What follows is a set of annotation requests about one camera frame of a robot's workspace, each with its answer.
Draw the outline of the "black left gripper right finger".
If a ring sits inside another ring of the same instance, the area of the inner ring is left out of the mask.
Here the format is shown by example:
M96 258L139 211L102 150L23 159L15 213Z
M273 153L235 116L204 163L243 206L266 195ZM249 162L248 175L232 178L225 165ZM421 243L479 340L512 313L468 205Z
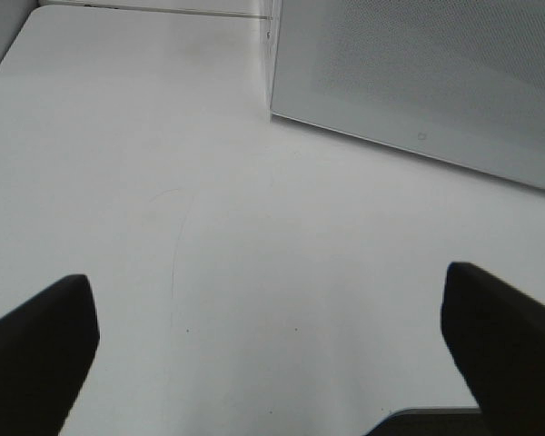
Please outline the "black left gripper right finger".
M545 435L545 305L472 263L451 263L441 333L494 435Z

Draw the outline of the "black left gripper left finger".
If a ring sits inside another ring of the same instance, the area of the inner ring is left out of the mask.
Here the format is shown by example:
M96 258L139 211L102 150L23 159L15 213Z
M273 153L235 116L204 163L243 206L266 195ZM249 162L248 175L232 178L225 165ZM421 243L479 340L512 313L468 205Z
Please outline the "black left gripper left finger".
M0 318L0 435L57 435L100 341L86 275L67 275Z

